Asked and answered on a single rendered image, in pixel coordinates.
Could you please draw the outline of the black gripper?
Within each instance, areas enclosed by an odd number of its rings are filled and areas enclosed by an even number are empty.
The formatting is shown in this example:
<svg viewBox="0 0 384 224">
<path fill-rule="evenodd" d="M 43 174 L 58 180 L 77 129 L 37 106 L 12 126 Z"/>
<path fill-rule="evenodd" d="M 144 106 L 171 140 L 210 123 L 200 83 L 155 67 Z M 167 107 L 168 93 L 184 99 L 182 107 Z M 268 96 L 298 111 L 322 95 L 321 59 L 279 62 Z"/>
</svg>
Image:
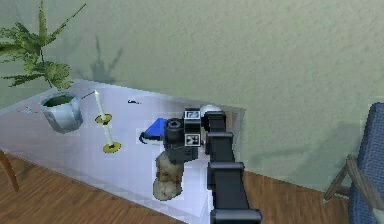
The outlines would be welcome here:
<svg viewBox="0 0 384 224">
<path fill-rule="evenodd" d="M 139 141 L 143 144 L 162 144 L 160 136 L 151 136 L 146 132 L 140 134 Z M 164 125 L 163 145 L 171 163 L 184 164 L 198 158 L 200 134 L 186 133 L 184 130 L 184 120 L 171 118 Z"/>
</svg>

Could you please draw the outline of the blue flat book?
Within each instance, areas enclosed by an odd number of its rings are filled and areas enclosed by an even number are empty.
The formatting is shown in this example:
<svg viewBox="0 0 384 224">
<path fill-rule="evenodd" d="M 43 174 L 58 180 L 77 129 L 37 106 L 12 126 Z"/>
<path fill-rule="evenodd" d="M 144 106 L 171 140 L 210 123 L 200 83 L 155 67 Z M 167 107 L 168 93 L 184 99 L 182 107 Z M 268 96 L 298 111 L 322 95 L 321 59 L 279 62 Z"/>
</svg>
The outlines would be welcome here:
<svg viewBox="0 0 384 224">
<path fill-rule="evenodd" d="M 145 131 L 145 136 L 149 140 L 160 141 L 164 136 L 165 118 L 157 118 Z"/>
</svg>

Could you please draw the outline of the white candle gold holder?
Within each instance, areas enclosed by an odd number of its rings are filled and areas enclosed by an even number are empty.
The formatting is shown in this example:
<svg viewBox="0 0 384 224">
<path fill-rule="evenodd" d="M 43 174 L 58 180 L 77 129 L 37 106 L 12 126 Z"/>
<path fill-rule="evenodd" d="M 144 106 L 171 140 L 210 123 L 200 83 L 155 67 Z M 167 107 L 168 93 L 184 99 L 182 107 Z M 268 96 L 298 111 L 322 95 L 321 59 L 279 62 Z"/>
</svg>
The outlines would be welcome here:
<svg viewBox="0 0 384 224">
<path fill-rule="evenodd" d="M 108 125 L 103 126 L 104 133 L 106 136 L 107 143 L 103 146 L 103 151 L 105 153 L 116 153 L 121 149 L 121 144 L 119 142 L 114 142 L 110 133 Z"/>
<path fill-rule="evenodd" d="M 96 117 L 95 121 L 100 124 L 108 124 L 112 120 L 111 114 L 106 114 L 101 102 L 100 94 L 97 91 L 94 91 L 95 93 L 95 100 L 98 106 L 99 115 Z"/>
</svg>

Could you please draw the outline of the pale white table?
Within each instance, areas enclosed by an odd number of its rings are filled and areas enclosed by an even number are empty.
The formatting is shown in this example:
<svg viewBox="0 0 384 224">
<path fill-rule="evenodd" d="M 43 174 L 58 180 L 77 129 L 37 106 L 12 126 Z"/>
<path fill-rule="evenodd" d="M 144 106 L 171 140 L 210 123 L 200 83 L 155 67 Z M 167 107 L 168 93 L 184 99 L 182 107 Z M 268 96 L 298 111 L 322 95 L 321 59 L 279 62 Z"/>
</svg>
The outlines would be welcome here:
<svg viewBox="0 0 384 224">
<path fill-rule="evenodd" d="M 83 123 L 79 129 L 55 132 L 40 110 L 39 102 L 52 89 L 0 110 L 0 148 L 19 158 L 101 190 L 136 202 L 188 224 L 210 224 L 212 194 L 207 189 L 209 157 L 203 149 L 185 164 L 183 192 L 169 201 L 153 196 L 156 157 L 162 145 L 143 144 L 139 136 L 157 118 L 180 118 L 187 108 L 200 108 L 204 101 L 154 92 L 76 80 L 70 88 L 79 99 Z M 112 140 L 121 144 L 116 153 L 105 153 L 104 124 L 95 93 L 100 94 Z"/>
</svg>

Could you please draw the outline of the white round object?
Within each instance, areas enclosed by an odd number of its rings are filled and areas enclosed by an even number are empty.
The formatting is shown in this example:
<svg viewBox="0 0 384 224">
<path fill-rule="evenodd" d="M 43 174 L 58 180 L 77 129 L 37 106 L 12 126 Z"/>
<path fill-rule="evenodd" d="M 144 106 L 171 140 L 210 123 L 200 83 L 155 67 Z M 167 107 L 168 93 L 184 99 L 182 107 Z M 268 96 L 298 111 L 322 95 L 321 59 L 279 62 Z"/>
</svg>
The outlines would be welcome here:
<svg viewBox="0 0 384 224">
<path fill-rule="evenodd" d="M 200 115 L 201 117 L 204 117 L 207 112 L 217 112 L 217 111 L 222 111 L 222 109 L 214 105 L 205 105 L 200 108 Z"/>
</svg>

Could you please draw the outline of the green plant grey pot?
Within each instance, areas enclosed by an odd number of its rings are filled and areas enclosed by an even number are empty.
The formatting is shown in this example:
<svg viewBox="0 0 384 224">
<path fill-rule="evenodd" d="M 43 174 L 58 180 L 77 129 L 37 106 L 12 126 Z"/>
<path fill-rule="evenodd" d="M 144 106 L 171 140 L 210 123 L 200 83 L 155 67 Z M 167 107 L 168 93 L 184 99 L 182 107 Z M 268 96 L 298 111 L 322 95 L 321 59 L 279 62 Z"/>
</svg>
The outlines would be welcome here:
<svg viewBox="0 0 384 224">
<path fill-rule="evenodd" d="M 73 81 L 68 77 L 71 67 L 66 63 L 49 61 L 43 53 L 46 46 L 57 39 L 67 23 L 83 8 L 67 18 L 55 31 L 49 33 L 44 13 L 44 0 L 40 0 L 38 33 L 30 32 L 22 23 L 16 22 L 12 28 L 0 28 L 0 64 L 15 61 L 23 62 L 23 74 L 3 76 L 11 80 L 11 87 L 43 78 L 56 92 L 39 102 L 39 107 L 51 128 L 66 134 L 80 128 L 83 118 L 78 97 L 68 89 Z"/>
</svg>

